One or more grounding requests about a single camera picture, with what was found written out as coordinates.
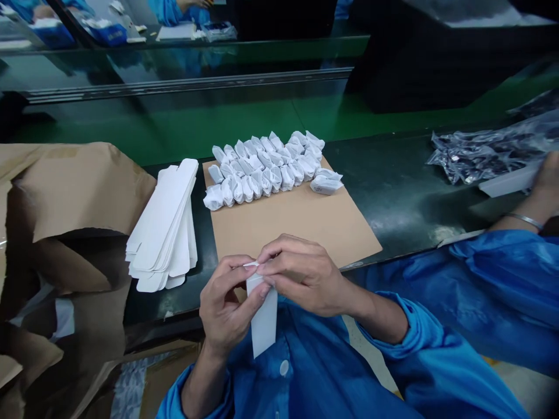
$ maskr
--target button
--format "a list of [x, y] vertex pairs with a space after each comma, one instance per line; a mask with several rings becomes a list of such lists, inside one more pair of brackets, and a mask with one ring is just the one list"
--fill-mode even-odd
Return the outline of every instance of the button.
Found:
[[289, 371], [289, 361], [288, 360], [284, 360], [281, 365], [279, 366], [279, 374], [282, 377], [285, 377], [287, 375], [287, 372]]

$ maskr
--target stack of white paper strips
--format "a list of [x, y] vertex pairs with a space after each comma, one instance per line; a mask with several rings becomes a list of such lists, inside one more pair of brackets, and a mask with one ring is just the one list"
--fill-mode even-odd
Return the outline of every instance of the stack of white paper strips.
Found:
[[198, 160], [159, 172], [157, 186], [126, 244], [128, 273], [138, 279], [136, 289], [155, 292], [183, 284], [198, 255], [190, 195]]
[[324, 144], [308, 131], [306, 135], [295, 131], [285, 145], [274, 132], [238, 140], [235, 147], [214, 145], [212, 153], [220, 165], [208, 168], [215, 185], [206, 191], [204, 205], [216, 211], [224, 205], [250, 203], [313, 178], [310, 186], [315, 192], [332, 195], [343, 186], [342, 176], [321, 167]]

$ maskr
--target hand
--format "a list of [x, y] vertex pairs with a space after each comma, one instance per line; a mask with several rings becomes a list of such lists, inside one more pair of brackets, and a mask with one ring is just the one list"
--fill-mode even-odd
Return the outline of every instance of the hand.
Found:
[[246, 255], [224, 257], [200, 293], [200, 318], [206, 332], [204, 345], [218, 357], [227, 358], [243, 340], [250, 321], [270, 291], [270, 285], [264, 282], [239, 304], [233, 289], [254, 274], [255, 266], [243, 266], [253, 260]]
[[[305, 310], [323, 317], [349, 314], [358, 287], [342, 276], [318, 243], [283, 234], [264, 246], [258, 262], [264, 280]], [[289, 275], [302, 277], [301, 283]]]
[[48, 17], [56, 17], [56, 13], [54, 13], [54, 10], [52, 10], [50, 6], [38, 5], [33, 9], [33, 22], [36, 22], [38, 19], [46, 19]]
[[552, 151], [543, 162], [532, 187], [532, 194], [559, 209], [559, 151]]
[[191, 6], [198, 6], [203, 9], [209, 9], [214, 5], [214, 0], [176, 0], [176, 4], [179, 6], [183, 13]]

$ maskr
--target floor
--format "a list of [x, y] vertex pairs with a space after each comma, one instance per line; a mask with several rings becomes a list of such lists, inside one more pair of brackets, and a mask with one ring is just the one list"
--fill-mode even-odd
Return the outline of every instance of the floor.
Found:
[[[344, 322], [349, 331], [351, 346], [367, 360], [383, 387], [392, 392], [398, 391], [380, 351], [363, 337], [355, 320], [344, 316]], [[531, 418], [547, 419], [549, 417], [548, 411], [551, 403], [556, 402], [559, 393], [559, 381], [527, 368], [507, 363], [496, 363], [493, 368]]]

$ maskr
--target metal bracelet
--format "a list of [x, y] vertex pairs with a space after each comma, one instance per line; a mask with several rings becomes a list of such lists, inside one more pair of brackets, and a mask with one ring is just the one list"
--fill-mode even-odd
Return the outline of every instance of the metal bracelet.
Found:
[[524, 222], [527, 222], [528, 224], [532, 224], [535, 228], [537, 228], [537, 230], [540, 232], [543, 230], [543, 225], [541, 225], [540, 223], [538, 223], [538, 221], [529, 218], [527, 216], [524, 215], [520, 215], [520, 214], [515, 214], [514, 212], [508, 212], [506, 214], [504, 214], [503, 216], [511, 216], [513, 218], [522, 220]]

